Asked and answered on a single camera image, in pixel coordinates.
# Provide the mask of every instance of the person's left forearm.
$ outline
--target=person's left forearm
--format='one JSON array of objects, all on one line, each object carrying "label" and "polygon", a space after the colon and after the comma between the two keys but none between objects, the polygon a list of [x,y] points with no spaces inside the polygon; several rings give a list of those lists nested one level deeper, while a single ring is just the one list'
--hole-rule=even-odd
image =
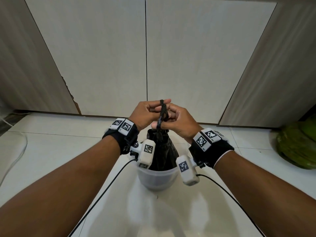
[{"label": "person's left forearm", "polygon": [[68,236],[120,156],[112,136],[22,190],[0,208],[2,236]]}]

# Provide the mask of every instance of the forearm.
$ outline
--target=forearm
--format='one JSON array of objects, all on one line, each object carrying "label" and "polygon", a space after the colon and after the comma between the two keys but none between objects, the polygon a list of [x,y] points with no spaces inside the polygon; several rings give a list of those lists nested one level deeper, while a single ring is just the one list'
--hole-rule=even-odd
[{"label": "forearm", "polygon": [[0,208],[3,236],[68,236],[120,155],[107,136],[37,180]]},{"label": "forearm", "polygon": [[230,151],[215,171],[266,236],[313,236],[316,200]]}]

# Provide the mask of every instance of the plastic bucket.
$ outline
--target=plastic bucket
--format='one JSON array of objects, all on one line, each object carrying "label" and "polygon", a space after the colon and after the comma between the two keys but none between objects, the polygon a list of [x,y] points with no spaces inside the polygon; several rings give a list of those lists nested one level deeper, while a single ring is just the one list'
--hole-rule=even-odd
[{"label": "plastic bucket", "polygon": [[153,171],[137,167],[138,178],[140,182],[149,190],[163,191],[168,189],[177,178],[179,168],[171,170]]}]

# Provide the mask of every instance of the glossy floor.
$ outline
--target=glossy floor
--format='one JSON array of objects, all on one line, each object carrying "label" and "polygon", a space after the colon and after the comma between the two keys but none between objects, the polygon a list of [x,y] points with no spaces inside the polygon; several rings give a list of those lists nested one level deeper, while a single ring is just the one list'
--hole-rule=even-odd
[{"label": "glossy floor", "polygon": [[[18,122],[0,137],[0,175],[25,144],[19,131],[26,133],[28,146],[0,188],[0,205],[97,143],[113,120],[35,113]],[[280,158],[273,150],[275,133],[262,129],[211,127],[224,134],[237,153],[316,198],[316,171],[299,169]],[[146,132],[140,133],[139,141],[146,138]],[[180,155],[188,152],[184,139],[174,132],[170,132],[170,138]],[[120,156],[96,199],[128,159],[126,155]],[[227,189],[214,170],[203,168],[198,171]],[[260,236],[230,197],[208,179],[201,177],[199,184],[188,187],[178,177],[171,188],[151,192],[141,185],[131,164],[73,236],[105,235]]]}]

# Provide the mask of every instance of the person's left hand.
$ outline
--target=person's left hand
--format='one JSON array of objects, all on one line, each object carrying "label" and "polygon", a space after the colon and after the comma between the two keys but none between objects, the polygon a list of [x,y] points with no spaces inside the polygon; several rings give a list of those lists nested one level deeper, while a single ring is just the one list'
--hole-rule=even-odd
[{"label": "person's left hand", "polygon": [[[171,102],[171,99],[165,99],[163,102],[168,104]],[[157,106],[160,106],[159,100],[141,101],[129,117],[129,120],[134,122],[137,129],[141,131],[149,126],[153,121],[158,120],[160,112],[155,112],[155,107]]]}]

